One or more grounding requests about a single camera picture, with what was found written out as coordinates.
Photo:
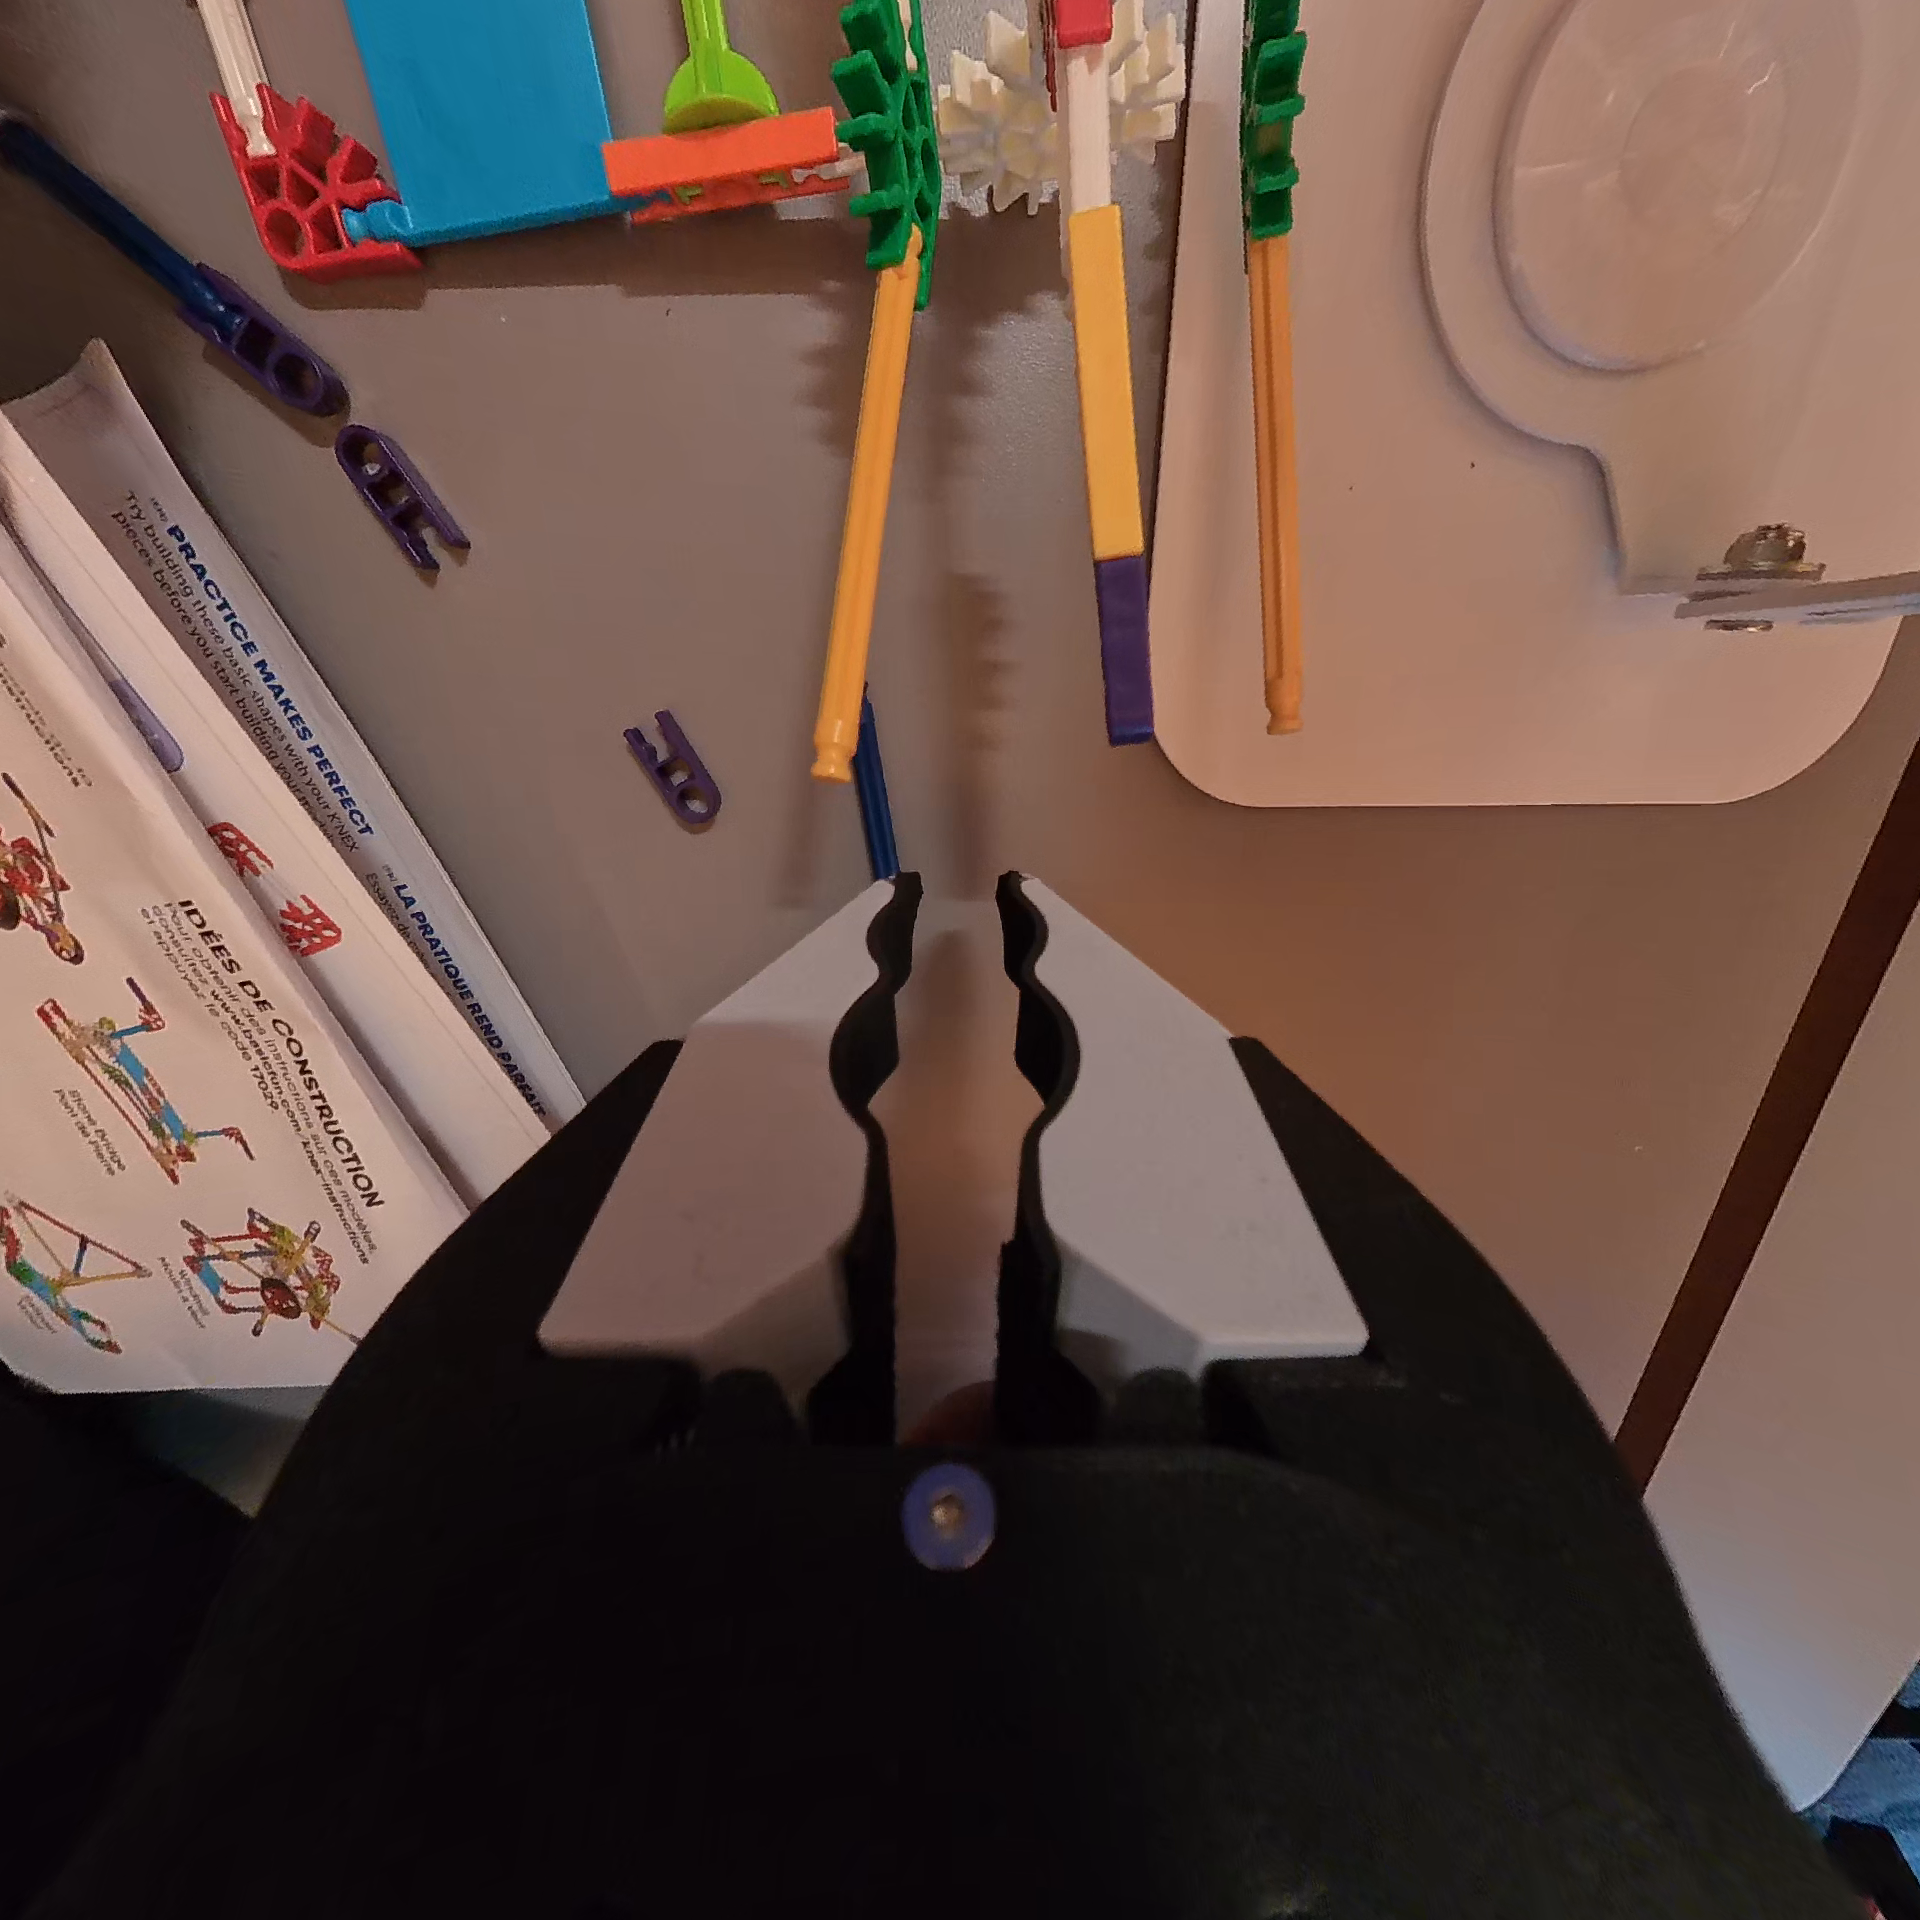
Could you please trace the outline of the white toy booklet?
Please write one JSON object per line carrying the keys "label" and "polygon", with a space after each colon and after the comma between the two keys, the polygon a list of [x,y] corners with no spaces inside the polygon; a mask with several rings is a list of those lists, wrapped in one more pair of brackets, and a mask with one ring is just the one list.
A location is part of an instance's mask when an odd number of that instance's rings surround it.
{"label": "white toy booklet", "polygon": [[584,1089],[105,339],[5,403],[5,528],[464,1205]]}

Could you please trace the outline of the white book stand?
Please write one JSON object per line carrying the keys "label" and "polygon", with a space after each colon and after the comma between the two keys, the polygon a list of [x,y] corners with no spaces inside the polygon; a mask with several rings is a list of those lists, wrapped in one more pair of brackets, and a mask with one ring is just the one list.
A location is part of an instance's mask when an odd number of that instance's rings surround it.
{"label": "white book stand", "polygon": [[1917,2],[1304,2],[1304,722],[1261,704],[1242,2],[1195,2],[1151,566],[1167,757],[1232,806],[1736,806],[1889,614],[1708,632],[1756,527],[1917,566]]}

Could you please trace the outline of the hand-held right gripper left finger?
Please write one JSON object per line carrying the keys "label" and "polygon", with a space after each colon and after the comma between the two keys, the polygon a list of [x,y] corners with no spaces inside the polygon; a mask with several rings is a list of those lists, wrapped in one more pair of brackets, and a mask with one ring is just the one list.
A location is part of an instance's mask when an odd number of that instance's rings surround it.
{"label": "hand-held right gripper left finger", "polygon": [[825,1443],[898,1435],[893,1075],[924,880],[875,880],[681,1043],[542,1344],[754,1371]]}

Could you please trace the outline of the colourful construction toy model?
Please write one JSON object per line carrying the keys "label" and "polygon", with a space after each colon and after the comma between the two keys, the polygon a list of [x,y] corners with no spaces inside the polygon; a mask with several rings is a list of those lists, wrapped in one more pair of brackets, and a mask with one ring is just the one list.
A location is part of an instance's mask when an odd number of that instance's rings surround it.
{"label": "colourful construction toy model", "polygon": [[723,2],[685,2],[662,128],[620,140],[586,2],[348,2],[382,149],[269,83],[247,2],[197,2],[213,110],[277,269],[315,283],[418,269],[445,244],[847,192],[874,324],[830,611],[811,776],[847,784],[890,513],[904,366],[948,187],[993,206],[1060,197],[1091,513],[1109,743],[1156,737],[1141,452],[1117,155],[1173,140],[1187,92],[1173,18],[1141,2],[986,16],[984,53],[934,83],[921,2],[843,2],[837,109],[786,110]]}

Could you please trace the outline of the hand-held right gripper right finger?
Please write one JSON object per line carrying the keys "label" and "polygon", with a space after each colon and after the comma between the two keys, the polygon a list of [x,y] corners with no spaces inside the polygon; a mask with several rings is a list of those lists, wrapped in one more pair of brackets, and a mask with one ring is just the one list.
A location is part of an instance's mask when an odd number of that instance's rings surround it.
{"label": "hand-held right gripper right finger", "polygon": [[1354,1360],[1365,1324],[1232,1031],[1061,893],[998,880],[1022,1135],[993,1421],[1089,1443],[1145,1373]]}

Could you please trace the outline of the dark blue short toy rod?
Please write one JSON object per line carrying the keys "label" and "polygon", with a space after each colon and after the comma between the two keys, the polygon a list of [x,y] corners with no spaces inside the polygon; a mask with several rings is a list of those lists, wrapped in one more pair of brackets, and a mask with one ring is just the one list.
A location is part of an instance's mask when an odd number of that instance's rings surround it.
{"label": "dark blue short toy rod", "polygon": [[890,791],[886,791],[886,771],[879,757],[879,734],[875,734],[875,712],[874,712],[870,689],[861,689],[851,784],[856,784],[856,800],[861,816],[870,871],[874,880],[893,880],[903,876],[903,856],[898,856]]}

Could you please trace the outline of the blue rod cross assembly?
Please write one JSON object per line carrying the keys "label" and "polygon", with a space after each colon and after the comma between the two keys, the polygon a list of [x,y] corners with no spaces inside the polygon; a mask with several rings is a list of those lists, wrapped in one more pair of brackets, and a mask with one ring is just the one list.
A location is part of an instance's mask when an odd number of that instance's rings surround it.
{"label": "blue rod cross assembly", "polygon": [[180,323],[279,403],[310,417],[338,417],[350,408],[348,384],[319,349],[229,275],[180,254],[10,109],[5,110],[5,166],[159,283],[174,299]]}

